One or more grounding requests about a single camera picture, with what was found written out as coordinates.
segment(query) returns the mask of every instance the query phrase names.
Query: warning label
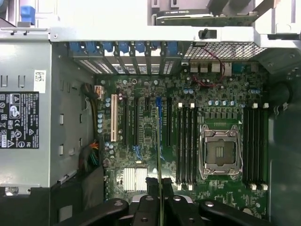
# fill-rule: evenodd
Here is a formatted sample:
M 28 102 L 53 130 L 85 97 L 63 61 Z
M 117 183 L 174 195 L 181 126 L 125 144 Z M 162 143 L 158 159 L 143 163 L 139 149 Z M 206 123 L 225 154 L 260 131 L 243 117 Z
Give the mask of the warning label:
M 0 92 L 3 148 L 39 148 L 39 92 Z

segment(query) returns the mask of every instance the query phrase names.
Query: white sticker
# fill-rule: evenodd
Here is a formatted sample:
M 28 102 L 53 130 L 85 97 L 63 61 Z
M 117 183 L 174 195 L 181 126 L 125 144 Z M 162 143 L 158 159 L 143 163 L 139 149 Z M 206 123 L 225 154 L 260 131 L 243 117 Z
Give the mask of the white sticker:
M 46 70 L 34 70 L 33 91 L 46 92 Z

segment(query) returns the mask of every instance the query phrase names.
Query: cpu socket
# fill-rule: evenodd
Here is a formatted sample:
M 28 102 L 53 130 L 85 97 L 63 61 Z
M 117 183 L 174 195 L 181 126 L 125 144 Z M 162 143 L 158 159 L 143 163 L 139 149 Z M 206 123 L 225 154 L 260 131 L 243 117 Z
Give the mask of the cpu socket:
M 201 127 L 199 171 L 203 180 L 208 175 L 229 175 L 236 179 L 241 171 L 240 135 L 236 125 L 230 130 Z

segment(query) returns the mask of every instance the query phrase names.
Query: motherboard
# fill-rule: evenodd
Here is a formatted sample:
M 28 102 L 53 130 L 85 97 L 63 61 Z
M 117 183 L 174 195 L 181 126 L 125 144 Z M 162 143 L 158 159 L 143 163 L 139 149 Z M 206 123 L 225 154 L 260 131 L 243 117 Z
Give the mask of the motherboard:
M 130 202 L 147 194 L 145 180 L 157 178 L 160 152 L 162 178 L 171 178 L 175 194 L 264 216 L 268 75 L 252 62 L 226 62 L 223 68 L 191 62 L 170 76 L 97 77 L 105 198 Z

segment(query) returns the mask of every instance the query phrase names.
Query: green circuit board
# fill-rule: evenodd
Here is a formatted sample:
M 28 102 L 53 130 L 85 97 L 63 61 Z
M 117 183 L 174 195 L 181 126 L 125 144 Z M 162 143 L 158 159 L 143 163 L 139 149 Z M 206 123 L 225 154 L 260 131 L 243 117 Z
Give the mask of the green circuit board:
M 97 77 L 96 84 L 102 86 L 104 91 L 98 102 L 98 112 L 103 118 L 99 136 L 104 140 L 104 147 L 100 148 L 103 148 L 106 172 L 105 197 L 118 197 L 130 202 L 134 195 L 147 193 L 146 185 L 143 184 L 145 177 L 158 176 L 155 117 L 159 97 L 162 105 L 161 172 L 163 178 L 172 179 L 174 193 L 187 195 L 194 201 L 210 198 L 235 208 L 249 208 L 255 216 L 261 218 L 266 214 L 266 191 L 247 189 L 241 174 L 235 177 L 201 177 L 198 166 L 199 131 L 204 124 L 216 130 L 229 130 L 235 125 L 241 137 L 239 142 L 242 143 L 244 105 L 261 102 L 263 84 L 268 79 L 268 73 L 264 69 L 252 72 L 251 63 L 233 64 L 230 75 L 225 76 L 219 85 L 208 87 L 194 82 L 193 76 L 197 76 L 202 83 L 214 84 L 221 75 L 193 75 L 189 69 L 183 69 L 181 73 L 171 76 Z M 114 142 L 111 141 L 112 104 L 117 109 Z M 191 127 L 191 131 L 187 130 L 186 135 L 192 136 L 194 140 L 187 139 L 185 142 L 195 145 L 195 150 L 190 151 L 194 159 L 193 163 L 190 162 L 192 169 L 188 169 L 190 174 L 185 183 L 177 179 L 177 167 L 181 164 L 178 145 L 182 138 L 179 138 L 179 132 L 183 130 L 180 125 L 183 114 L 179 117 L 179 109 L 185 109 L 185 121 L 191 121 L 187 127 Z

